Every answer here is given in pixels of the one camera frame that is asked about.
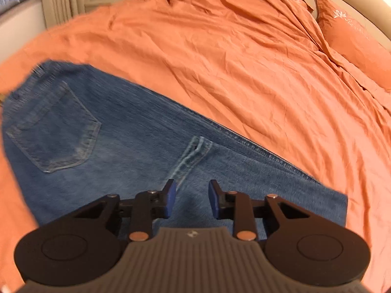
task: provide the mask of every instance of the wrinkled fabric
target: wrinkled fabric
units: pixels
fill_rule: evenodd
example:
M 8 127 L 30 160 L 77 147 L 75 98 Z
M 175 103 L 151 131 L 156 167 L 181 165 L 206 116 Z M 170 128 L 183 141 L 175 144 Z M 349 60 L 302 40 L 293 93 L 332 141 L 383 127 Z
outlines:
M 0 91 L 16 89 L 48 58 L 88 63 L 165 95 L 346 194 L 347 227 L 371 248 L 363 283 L 376 293 L 391 286 L 390 94 L 331 49 L 294 1 L 102 7 L 41 34 L 4 62 Z M 21 228 L 0 226 L 1 276 L 15 289 L 22 282 L 12 251 L 35 225 L 24 221 L 25 207 L 12 205 L 22 201 L 9 166 L 1 171 L 0 214 Z
M 208 183 L 264 199 L 273 193 L 341 226 L 347 197 L 172 100 L 88 65 L 48 61 L 3 106 L 3 141 L 39 224 L 100 197 L 134 198 L 174 179 L 160 226 L 228 226 L 213 218 Z M 266 239 L 257 219 L 260 239 Z

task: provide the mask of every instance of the orange duvet cover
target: orange duvet cover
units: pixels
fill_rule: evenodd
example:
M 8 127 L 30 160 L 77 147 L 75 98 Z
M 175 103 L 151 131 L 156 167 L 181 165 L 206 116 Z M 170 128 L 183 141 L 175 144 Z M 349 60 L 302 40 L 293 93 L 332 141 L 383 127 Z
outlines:
M 391 97 L 331 49 L 294 0 L 103 7 L 4 62 L 0 92 L 48 58 L 89 63 L 166 95 L 347 194 L 347 228 L 371 248 L 363 283 L 376 293 L 391 286 Z M 0 166 L 0 282 L 16 290 L 23 282 L 13 249 L 36 225 L 3 149 Z

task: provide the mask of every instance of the denim fabric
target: denim fabric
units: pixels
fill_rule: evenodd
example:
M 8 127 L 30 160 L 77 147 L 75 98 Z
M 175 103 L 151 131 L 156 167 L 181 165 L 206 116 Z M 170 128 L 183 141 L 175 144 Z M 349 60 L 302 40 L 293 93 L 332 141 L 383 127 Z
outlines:
M 105 194 L 132 198 L 177 182 L 173 215 L 155 227 L 211 227 L 208 182 L 275 193 L 340 225 L 347 198 L 194 111 L 89 65 L 48 61 L 3 107 L 5 152 L 39 224 Z M 259 236 L 265 238 L 261 221 Z

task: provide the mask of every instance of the jeans back pocket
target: jeans back pocket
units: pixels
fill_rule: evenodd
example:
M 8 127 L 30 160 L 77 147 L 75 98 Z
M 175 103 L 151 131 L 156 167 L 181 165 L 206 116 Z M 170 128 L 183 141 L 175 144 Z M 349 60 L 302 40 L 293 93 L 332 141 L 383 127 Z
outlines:
M 51 173 L 87 160 L 100 125 L 61 82 L 6 133 L 40 170 Z

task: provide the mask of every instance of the orange bedsheet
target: orange bedsheet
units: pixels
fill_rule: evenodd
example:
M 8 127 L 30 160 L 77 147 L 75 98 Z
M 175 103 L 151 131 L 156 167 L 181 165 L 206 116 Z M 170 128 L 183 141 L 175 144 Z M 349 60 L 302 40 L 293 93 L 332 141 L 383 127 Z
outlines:
M 0 92 L 48 58 L 89 63 L 166 95 L 347 194 L 347 227 L 372 252 L 363 283 L 377 293 L 391 286 L 391 97 L 329 48 L 305 8 L 126 0 L 34 39 L 0 66 Z M 13 248 L 35 224 L 3 149 L 0 162 L 0 278 L 15 290 Z

